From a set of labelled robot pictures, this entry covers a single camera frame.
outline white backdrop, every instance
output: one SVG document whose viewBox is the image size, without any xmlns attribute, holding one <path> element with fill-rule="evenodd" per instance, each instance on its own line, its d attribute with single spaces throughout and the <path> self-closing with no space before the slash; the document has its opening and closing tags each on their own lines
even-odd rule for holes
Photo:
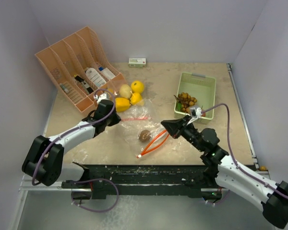
<svg viewBox="0 0 288 230">
<path fill-rule="evenodd" d="M 51 106 L 54 87 L 34 57 L 47 46 L 26 0 L 0 0 L 0 230 L 9 226 L 21 165 Z"/>
<path fill-rule="evenodd" d="M 29 0 L 53 44 L 89 25 L 110 61 L 233 62 L 266 0 Z"/>
<path fill-rule="evenodd" d="M 288 0 L 269 0 L 233 76 L 259 163 L 288 182 Z"/>
</svg>

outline green plastic basket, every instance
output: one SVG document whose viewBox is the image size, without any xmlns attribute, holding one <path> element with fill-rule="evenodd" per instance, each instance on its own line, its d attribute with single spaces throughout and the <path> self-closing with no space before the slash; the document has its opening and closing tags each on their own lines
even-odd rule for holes
<svg viewBox="0 0 288 230">
<path fill-rule="evenodd" d="M 216 79 L 207 77 L 197 73 L 183 72 L 180 76 L 177 95 L 187 92 L 191 97 L 197 99 L 197 105 L 208 109 L 215 105 L 216 100 Z M 175 102 L 174 116 L 175 118 L 182 118 L 187 113 L 176 110 L 177 102 Z M 206 117 L 201 117 L 196 122 L 208 124 L 214 117 L 214 109 L 206 113 Z"/>
</svg>

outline yellow lemon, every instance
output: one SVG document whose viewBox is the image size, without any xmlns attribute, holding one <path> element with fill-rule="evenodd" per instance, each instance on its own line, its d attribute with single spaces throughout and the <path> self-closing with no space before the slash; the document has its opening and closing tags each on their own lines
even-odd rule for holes
<svg viewBox="0 0 288 230">
<path fill-rule="evenodd" d="M 138 92 L 138 93 L 143 93 L 145 86 L 142 82 L 140 82 L 139 80 L 135 80 L 132 84 L 131 84 L 131 88 L 133 92 Z"/>
<path fill-rule="evenodd" d="M 142 96 L 138 92 L 134 92 L 130 98 L 130 103 L 135 105 L 142 100 Z"/>
<path fill-rule="evenodd" d="M 129 109 L 130 103 L 129 100 L 123 97 L 115 98 L 115 108 L 116 112 L 124 112 L 125 110 Z"/>
<path fill-rule="evenodd" d="M 112 88 L 108 88 L 108 91 L 109 91 L 110 93 L 114 93 L 114 90 L 113 90 Z"/>
</svg>

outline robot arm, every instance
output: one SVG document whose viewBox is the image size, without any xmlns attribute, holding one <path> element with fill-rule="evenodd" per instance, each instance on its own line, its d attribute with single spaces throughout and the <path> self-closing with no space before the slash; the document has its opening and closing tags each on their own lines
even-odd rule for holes
<svg viewBox="0 0 288 230">
<path fill-rule="evenodd" d="M 73 128 L 49 138 L 44 136 L 35 138 L 22 165 L 22 171 L 34 177 L 34 171 L 37 167 L 36 179 L 46 186 L 52 185 L 58 179 L 79 180 L 84 173 L 84 169 L 78 164 L 64 165 L 64 154 L 80 143 L 96 137 L 107 126 L 113 126 L 120 122 L 120 117 L 114 110 L 106 119 L 96 123 L 96 121 L 107 116 L 113 108 L 113 102 L 108 99 L 106 93 L 99 96 L 97 103 L 97 109 L 90 112 L 86 118 Z M 43 157 L 39 164 L 38 161 L 45 151 L 47 155 Z"/>
<path fill-rule="evenodd" d="M 200 108 L 199 110 L 195 108 L 191 112 L 192 116 L 162 121 L 161 124 L 173 138 L 183 136 L 196 149 L 204 152 L 201 159 L 207 166 L 204 171 L 205 179 L 215 180 L 219 186 L 228 188 L 245 198 L 260 209 L 270 223 L 283 229 L 288 223 L 288 199 L 280 196 L 273 189 L 288 196 L 288 183 L 282 181 L 278 184 L 236 161 L 218 146 L 220 140 L 214 129 L 205 128 L 202 132 L 198 132 L 194 128 L 192 121 L 201 114 Z"/>
</svg>

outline small bottle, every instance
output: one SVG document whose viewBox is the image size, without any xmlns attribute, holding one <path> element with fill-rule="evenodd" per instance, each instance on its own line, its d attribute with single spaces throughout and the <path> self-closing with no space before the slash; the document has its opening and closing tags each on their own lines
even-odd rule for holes
<svg viewBox="0 0 288 230">
<path fill-rule="evenodd" d="M 62 83 L 60 83 L 60 87 L 64 90 L 64 92 L 69 93 L 69 90 Z"/>
</svg>

